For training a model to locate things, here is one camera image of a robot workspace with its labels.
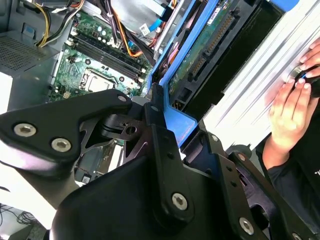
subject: wire bundle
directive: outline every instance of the wire bundle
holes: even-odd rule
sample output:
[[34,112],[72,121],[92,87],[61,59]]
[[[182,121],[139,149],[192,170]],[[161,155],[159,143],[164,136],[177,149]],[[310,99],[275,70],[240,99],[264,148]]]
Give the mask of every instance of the wire bundle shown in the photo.
[[8,206],[0,203],[0,218],[1,218],[0,227],[4,221],[3,215],[2,215],[2,213],[4,213],[4,212],[9,212],[9,213],[13,214],[16,217],[17,223],[22,224],[22,225],[31,225],[37,221],[35,219],[35,217],[30,212],[23,211],[22,213],[17,215],[13,211],[11,211],[11,209],[13,209],[13,207],[9,207],[7,209],[4,209],[3,207],[8,207]]
[[[157,42],[158,37],[160,36],[161,31],[165,27],[166,23],[163,22],[160,26],[160,33],[157,32],[155,35],[155,38],[151,41],[149,45],[146,45],[144,41],[139,39],[137,36],[135,36],[135,33],[129,31],[120,21],[117,13],[111,6],[111,0],[97,0],[96,1],[97,6],[101,9],[101,16],[110,23],[112,28],[112,36],[114,39],[114,42],[116,43],[118,41],[117,32],[120,33],[121,39],[123,44],[125,45],[125,48],[128,52],[128,54],[133,57],[139,57],[140,55],[144,54],[147,60],[154,65],[154,52],[151,49]],[[178,0],[172,0],[171,6],[175,8],[177,6]],[[140,50],[137,52],[132,52],[132,50],[129,47],[128,41],[133,42]]]
[[50,25],[51,25],[51,18],[50,18],[49,11],[43,9],[38,4],[34,3],[34,5],[42,12],[45,19],[45,32],[44,32],[43,38],[36,44],[36,46],[42,48],[47,44],[60,38],[63,32],[65,31],[70,20],[80,11],[80,9],[83,7],[84,4],[85,4],[85,0],[81,0],[79,3],[72,4],[71,7],[73,7],[74,9],[68,12],[64,16],[60,28],[53,35],[49,36]]

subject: green circuit board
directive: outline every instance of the green circuit board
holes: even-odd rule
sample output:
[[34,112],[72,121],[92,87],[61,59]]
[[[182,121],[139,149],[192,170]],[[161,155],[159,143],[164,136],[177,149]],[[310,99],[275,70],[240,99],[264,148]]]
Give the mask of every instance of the green circuit board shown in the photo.
[[[201,34],[194,42],[192,48],[187,53],[183,62],[175,72],[175,75],[168,83],[169,95],[173,95],[175,90],[178,87],[180,80],[184,79],[187,76],[188,71],[194,65],[195,61],[198,59],[198,56],[201,51],[206,47],[208,41],[210,40],[212,34],[215,32],[219,24],[221,23],[224,16],[229,12],[232,0],[224,0],[216,9],[213,11],[213,14],[206,26],[203,28]],[[203,59],[203,62],[199,62],[198,66],[201,66],[206,60]]]
[[[115,44],[110,26],[97,17],[80,12],[73,20],[70,36],[83,34],[105,44],[117,52],[118,56],[131,58],[122,48],[122,42]],[[152,69],[147,59],[141,55],[132,58],[143,66],[145,75]],[[127,96],[141,96],[146,91],[146,81],[136,81],[101,62],[77,51],[72,42],[64,44],[58,70],[49,91],[49,102],[81,96],[107,89],[117,89]]]
[[[128,53],[123,50],[124,45],[120,40],[120,35],[118,34],[118,39],[120,41],[118,42],[118,44],[114,44],[111,27],[100,18],[90,16],[82,11],[74,19],[73,26],[77,30],[77,32],[82,33],[85,36],[97,39],[97,41],[100,41],[108,46],[113,45],[113,50],[117,51],[119,55],[128,56]],[[133,52],[136,52],[138,49],[133,46],[131,50]],[[139,57],[133,59],[140,65],[144,65],[147,70],[148,68],[152,67],[144,55],[140,55]]]
[[49,101],[58,101],[106,89],[117,89],[129,97],[140,96],[139,85],[117,71],[64,45]]

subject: hex bolt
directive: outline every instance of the hex bolt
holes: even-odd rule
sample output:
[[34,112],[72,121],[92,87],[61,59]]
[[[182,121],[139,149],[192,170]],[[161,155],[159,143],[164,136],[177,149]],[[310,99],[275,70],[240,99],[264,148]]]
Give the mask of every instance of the hex bolt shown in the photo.
[[219,138],[217,138],[216,135],[211,134],[211,137],[212,137],[212,139],[213,139],[215,142],[218,142],[218,141],[219,141]]
[[71,149],[71,143],[65,138],[56,138],[52,141],[51,147],[57,152],[65,153]]
[[20,123],[14,126],[13,131],[20,137],[31,137],[36,134],[37,129],[29,123]]
[[253,235],[255,233],[254,227],[252,226],[251,222],[245,217],[240,217],[239,223],[241,228],[249,235]]
[[302,240],[302,238],[298,234],[296,234],[295,232],[292,233],[292,236],[295,240]]
[[188,207],[188,202],[185,196],[176,192],[172,195],[172,203],[175,205],[179,210],[186,210]]

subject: black sleeve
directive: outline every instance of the black sleeve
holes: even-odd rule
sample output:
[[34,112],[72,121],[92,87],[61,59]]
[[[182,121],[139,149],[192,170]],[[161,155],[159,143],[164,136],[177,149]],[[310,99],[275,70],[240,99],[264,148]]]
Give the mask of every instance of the black sleeve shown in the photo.
[[318,234],[320,233],[320,199],[301,167],[294,159],[272,167],[268,175],[274,188],[296,214]]

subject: silver screw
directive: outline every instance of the silver screw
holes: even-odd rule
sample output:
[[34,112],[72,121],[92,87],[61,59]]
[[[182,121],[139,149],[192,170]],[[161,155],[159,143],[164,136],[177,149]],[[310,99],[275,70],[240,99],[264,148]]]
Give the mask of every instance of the silver screw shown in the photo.
[[254,227],[245,217],[240,217],[239,223],[241,228],[249,235],[253,235],[255,233]]
[[215,142],[218,142],[219,141],[219,139],[217,138],[217,136],[216,135],[211,135],[211,137],[212,137],[212,139],[215,141]]
[[13,131],[20,137],[31,137],[36,134],[37,129],[29,123],[20,123],[14,126]]
[[302,238],[301,238],[298,234],[296,234],[295,232],[292,233],[292,236],[293,236],[293,238],[294,238],[295,240],[302,240]]
[[124,96],[118,96],[118,99],[122,102],[126,102],[127,99]]
[[246,160],[246,157],[243,156],[242,154],[238,153],[238,157],[242,160],[242,161],[245,161]]
[[56,138],[52,141],[51,147],[57,152],[65,153],[71,149],[71,143],[65,138]]
[[176,192],[172,195],[172,203],[179,209],[179,210],[186,210],[188,207],[188,202],[185,196]]
[[151,106],[151,108],[152,108],[153,110],[155,110],[156,112],[159,112],[159,109],[156,108],[155,106]]

